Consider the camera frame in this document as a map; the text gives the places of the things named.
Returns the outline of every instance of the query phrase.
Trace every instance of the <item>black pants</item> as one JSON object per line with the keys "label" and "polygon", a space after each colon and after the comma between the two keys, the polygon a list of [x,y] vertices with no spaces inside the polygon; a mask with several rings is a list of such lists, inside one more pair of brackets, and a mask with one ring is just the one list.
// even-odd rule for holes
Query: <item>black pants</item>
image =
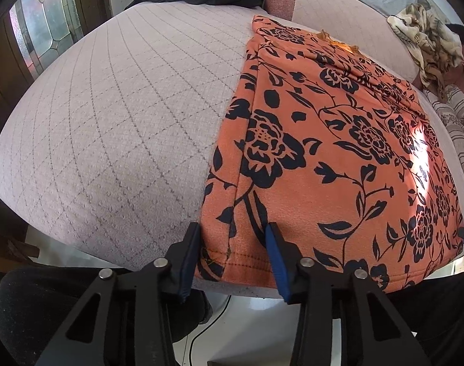
{"label": "black pants", "polygon": [[[20,365],[36,362],[98,271],[28,267],[3,278],[0,339]],[[433,366],[464,366],[464,273],[426,280],[388,297],[417,332]],[[203,293],[194,290],[186,303],[170,309],[173,341],[196,328],[206,314],[205,303]]]}
{"label": "black pants", "polygon": [[[33,366],[100,268],[24,267],[0,283],[0,340],[20,366]],[[114,270],[121,274],[125,269]],[[184,304],[169,304],[173,342],[204,320],[208,301],[192,290]]]}

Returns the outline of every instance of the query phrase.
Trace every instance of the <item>sofa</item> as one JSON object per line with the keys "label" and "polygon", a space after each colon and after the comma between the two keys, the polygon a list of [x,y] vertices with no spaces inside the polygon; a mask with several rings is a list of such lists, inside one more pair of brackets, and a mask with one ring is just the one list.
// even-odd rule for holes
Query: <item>sofa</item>
{"label": "sofa", "polygon": [[[265,0],[264,8],[142,3],[86,35],[9,117],[0,136],[0,198],[43,233],[139,269],[199,219],[255,14],[324,29],[400,77],[417,78],[383,15],[358,0]],[[449,155],[444,130],[439,141]],[[452,164],[464,197],[464,176]],[[223,282],[195,287],[277,297],[275,289]]]}

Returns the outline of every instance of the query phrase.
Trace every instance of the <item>tile floor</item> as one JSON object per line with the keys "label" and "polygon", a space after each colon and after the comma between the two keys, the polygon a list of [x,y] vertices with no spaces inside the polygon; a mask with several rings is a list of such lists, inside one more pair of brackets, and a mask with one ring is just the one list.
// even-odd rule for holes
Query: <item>tile floor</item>
{"label": "tile floor", "polygon": [[[29,227],[26,242],[40,249],[36,261],[59,266],[113,267],[114,265],[62,244]],[[464,257],[435,271],[436,278],[464,271]],[[206,325],[174,344],[182,366],[286,366],[294,344],[299,306],[278,299],[230,298],[224,314],[195,341],[194,338],[218,317],[228,296],[207,293],[214,313]],[[333,321],[332,366],[340,365],[340,323]]]}

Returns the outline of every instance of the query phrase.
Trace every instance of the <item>silver screw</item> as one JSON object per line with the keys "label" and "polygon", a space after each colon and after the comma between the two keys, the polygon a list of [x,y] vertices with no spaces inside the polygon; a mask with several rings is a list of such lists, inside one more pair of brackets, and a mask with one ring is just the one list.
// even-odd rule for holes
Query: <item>silver screw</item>
{"label": "silver screw", "polygon": [[368,277],[368,273],[361,269],[355,270],[354,275],[356,278],[359,278],[359,279],[366,279]]}
{"label": "silver screw", "polygon": [[154,260],[154,267],[157,268],[162,268],[166,267],[168,265],[168,259],[165,259],[164,257],[160,257],[159,259]]}
{"label": "silver screw", "polygon": [[103,279],[103,280],[111,278],[112,275],[113,275],[113,271],[110,270],[109,268],[104,268],[103,270],[100,270],[100,272],[98,273],[98,276],[100,277],[100,279]]}
{"label": "silver screw", "polygon": [[300,264],[304,267],[313,267],[315,260],[311,257],[304,257],[300,260]]}

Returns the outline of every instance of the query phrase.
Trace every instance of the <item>orange floral fabric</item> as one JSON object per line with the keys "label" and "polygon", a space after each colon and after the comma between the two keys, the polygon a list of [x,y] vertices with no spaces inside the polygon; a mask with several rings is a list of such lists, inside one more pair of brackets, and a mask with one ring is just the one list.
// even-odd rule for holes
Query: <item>orange floral fabric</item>
{"label": "orange floral fabric", "polygon": [[201,214],[204,279],[274,287],[264,228],[379,286],[414,285],[462,249],[452,176],[410,84],[256,16]]}

